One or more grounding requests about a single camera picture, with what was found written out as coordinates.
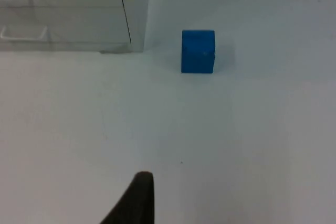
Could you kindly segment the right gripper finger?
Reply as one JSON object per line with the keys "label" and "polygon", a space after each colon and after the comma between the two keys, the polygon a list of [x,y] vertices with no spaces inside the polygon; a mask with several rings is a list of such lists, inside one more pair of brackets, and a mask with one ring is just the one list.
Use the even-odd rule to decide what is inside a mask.
{"label": "right gripper finger", "polygon": [[101,224],[154,224],[154,177],[151,172],[138,172]]}

